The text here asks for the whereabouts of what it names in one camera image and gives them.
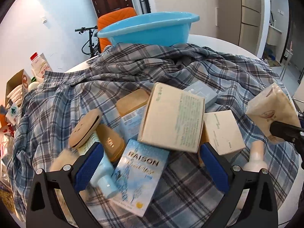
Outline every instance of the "orange chair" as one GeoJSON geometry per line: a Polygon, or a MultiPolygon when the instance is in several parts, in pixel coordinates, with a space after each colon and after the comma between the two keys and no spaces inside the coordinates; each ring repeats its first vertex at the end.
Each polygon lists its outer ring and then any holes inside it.
{"type": "MultiPolygon", "coordinates": [[[[106,13],[106,14],[100,16],[97,20],[98,31],[100,31],[101,29],[103,29],[106,26],[111,25],[115,22],[136,16],[136,15],[137,14],[136,14],[134,8],[132,8],[132,7],[126,7],[126,8],[118,9],[111,13],[106,13]]],[[[99,39],[99,43],[100,43],[101,51],[103,51],[103,49],[107,45],[111,45],[110,41],[107,38],[99,39]]]]}

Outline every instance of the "blue gripper pad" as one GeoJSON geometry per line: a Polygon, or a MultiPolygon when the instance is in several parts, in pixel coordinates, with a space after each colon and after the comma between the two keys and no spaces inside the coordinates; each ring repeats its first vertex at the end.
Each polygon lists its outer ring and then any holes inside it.
{"type": "Polygon", "coordinates": [[[103,154],[103,146],[101,143],[98,143],[96,148],[88,156],[88,158],[85,160],[85,162],[75,175],[74,189],[76,193],[86,189],[100,161],[103,158],[103,154]]]}
{"type": "Polygon", "coordinates": [[[204,161],[207,171],[215,183],[216,188],[224,193],[228,193],[230,188],[228,175],[220,163],[217,161],[216,157],[212,154],[206,144],[201,145],[199,152],[202,160],[204,161]]]}

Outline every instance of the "doormat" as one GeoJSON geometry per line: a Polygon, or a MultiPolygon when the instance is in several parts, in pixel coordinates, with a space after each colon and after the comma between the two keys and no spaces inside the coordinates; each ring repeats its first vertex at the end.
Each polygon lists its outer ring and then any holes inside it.
{"type": "Polygon", "coordinates": [[[280,67],[281,66],[276,60],[267,59],[267,62],[270,67],[280,67]]]}

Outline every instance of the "bicycle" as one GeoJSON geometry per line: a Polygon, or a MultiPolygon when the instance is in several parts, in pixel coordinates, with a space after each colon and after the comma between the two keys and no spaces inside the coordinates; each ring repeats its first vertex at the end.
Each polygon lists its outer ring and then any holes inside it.
{"type": "Polygon", "coordinates": [[[99,39],[97,39],[97,44],[94,44],[92,42],[93,35],[94,35],[94,37],[97,37],[97,33],[94,34],[95,30],[97,30],[97,26],[88,27],[88,28],[81,27],[79,29],[75,29],[75,32],[79,32],[79,34],[82,34],[85,31],[89,31],[89,40],[83,45],[83,47],[81,48],[81,51],[82,51],[83,54],[89,55],[90,58],[98,55],[98,53],[101,53],[99,39]],[[83,48],[87,45],[87,43],[89,43],[90,53],[86,53],[86,52],[83,51],[83,48]]]}

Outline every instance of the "cardboard box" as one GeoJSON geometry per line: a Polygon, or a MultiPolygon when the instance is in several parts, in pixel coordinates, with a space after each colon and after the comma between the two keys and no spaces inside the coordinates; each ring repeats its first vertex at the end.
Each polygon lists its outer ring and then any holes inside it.
{"type": "Polygon", "coordinates": [[[129,140],[112,179],[119,193],[111,200],[142,217],[165,168],[169,151],[129,140]]]}
{"type": "Polygon", "coordinates": [[[204,112],[204,98],[156,83],[137,140],[165,149],[196,153],[203,130],[204,112]]]}
{"type": "Polygon", "coordinates": [[[244,140],[231,110],[204,114],[200,145],[209,142],[219,155],[230,160],[245,148],[244,140]]]}
{"type": "Polygon", "coordinates": [[[217,93],[208,87],[205,83],[197,81],[184,89],[205,99],[205,109],[213,105],[217,100],[217,93]]]}
{"type": "Polygon", "coordinates": [[[28,87],[29,87],[30,83],[31,83],[31,79],[28,76],[28,74],[25,72],[24,69],[20,70],[12,78],[10,78],[8,80],[8,82],[6,83],[5,106],[7,106],[8,102],[9,102],[7,95],[9,95],[9,93],[11,91],[13,91],[15,87],[22,84],[22,91],[23,91],[22,97],[24,97],[25,94],[28,93],[28,91],[29,91],[28,87]]]}
{"type": "Polygon", "coordinates": [[[120,119],[119,130],[126,143],[129,139],[137,139],[140,123],[145,113],[145,108],[146,106],[144,105],[120,119]]]}

